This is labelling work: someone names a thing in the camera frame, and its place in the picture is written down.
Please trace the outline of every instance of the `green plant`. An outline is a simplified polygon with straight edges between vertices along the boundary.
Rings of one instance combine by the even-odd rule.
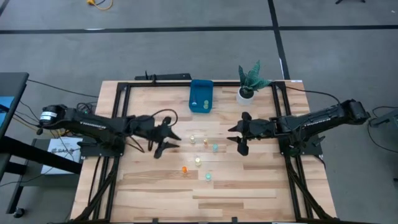
[[[243,72],[243,68],[239,66],[239,77],[241,80],[241,87],[243,93],[246,95],[251,91],[258,91],[271,83],[269,80],[265,80],[259,77],[260,72],[260,60],[256,62],[253,68],[246,74]]]

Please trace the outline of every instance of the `wooden tabletop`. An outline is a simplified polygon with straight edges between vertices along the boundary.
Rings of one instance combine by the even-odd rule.
[[[117,84],[103,82],[96,114],[111,117]],[[303,89],[302,82],[287,81],[286,85]],[[112,222],[150,222],[153,218],[159,218],[160,222],[230,222],[231,217],[247,222],[295,221],[285,162],[277,140],[249,142],[249,155],[244,157],[236,151],[236,143],[226,139],[237,136],[227,130],[236,125],[243,111],[249,112],[253,119],[275,116],[271,88],[259,90],[249,106],[237,104],[237,90],[237,87],[214,87],[213,109],[209,114],[196,114],[188,107],[189,87],[132,88],[127,115],[174,109],[178,123],[172,129],[182,141],[177,143],[179,148],[167,149],[160,159],[153,158],[153,151],[143,154],[126,147],[119,165]],[[293,114],[309,112],[304,92],[288,89],[287,93]],[[119,111],[123,98],[122,93]],[[284,111],[281,96],[280,103]],[[156,121],[165,116],[174,117],[172,113],[161,113]],[[196,144],[190,143],[191,135],[195,136]],[[203,144],[204,139],[208,140],[208,147]],[[145,140],[139,142],[146,147]],[[217,153],[212,151],[213,144],[218,145]],[[202,161],[200,167],[195,165],[196,157]],[[96,160],[97,157],[91,157],[83,163],[71,218],[77,217],[87,205]],[[327,213],[335,216],[323,164],[313,156],[302,156],[302,160],[309,191]],[[181,171],[183,166],[188,168],[187,174]],[[212,175],[209,182],[206,173]],[[302,194],[299,189],[297,192],[305,217]],[[104,205],[101,204],[100,218],[104,217]]]

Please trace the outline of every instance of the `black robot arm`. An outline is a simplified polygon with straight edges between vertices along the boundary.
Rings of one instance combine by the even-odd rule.
[[[243,156],[249,154],[247,142],[252,139],[288,138],[292,150],[299,151],[316,134],[341,124],[363,124],[368,118],[369,113],[355,100],[301,116],[281,116],[270,120],[252,119],[249,113],[243,112],[238,125],[228,130],[240,132],[242,137],[228,139],[238,143],[238,152]],[[322,139],[311,143],[319,144]]]
[[[153,142],[158,143],[154,157],[158,159],[163,150],[178,147],[165,138],[181,140],[175,135],[171,127],[170,117],[166,117],[162,124],[155,126],[155,118],[149,115],[128,116],[123,118],[105,118],[94,114],[86,114],[65,105],[50,105],[43,108],[39,121],[39,132],[43,129],[66,129],[72,133],[82,134],[95,139],[96,144],[104,149],[117,151],[124,149],[126,138],[139,136],[149,141],[148,150],[152,150]]]

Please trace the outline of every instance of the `blue container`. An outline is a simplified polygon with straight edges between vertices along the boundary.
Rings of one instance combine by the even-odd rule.
[[[194,113],[209,113],[213,106],[213,82],[210,80],[192,80],[189,96],[189,108]]]

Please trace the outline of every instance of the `black tape line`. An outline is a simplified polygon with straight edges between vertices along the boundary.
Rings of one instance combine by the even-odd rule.
[[[282,37],[280,36],[280,30],[278,25],[278,19],[276,16],[274,1],[268,0],[268,6],[269,6],[269,12],[271,13],[272,27],[274,28],[275,41],[278,49],[282,75],[284,79],[290,80],[289,69],[287,68],[286,55],[285,55],[284,45],[282,43]]]
[[[4,2],[1,4],[1,6],[0,6],[0,16],[1,16],[1,14],[4,12],[4,10],[6,9],[6,7],[7,7],[8,3],[9,3],[9,1],[10,1],[10,0],[4,0]]]
[[[0,34],[111,34],[140,32],[198,32],[198,31],[262,31],[271,26],[217,26],[217,27],[154,27],[114,29],[49,29],[49,30],[0,30]]]
[[[398,29],[398,25],[365,26],[281,26],[279,30],[383,30]]]

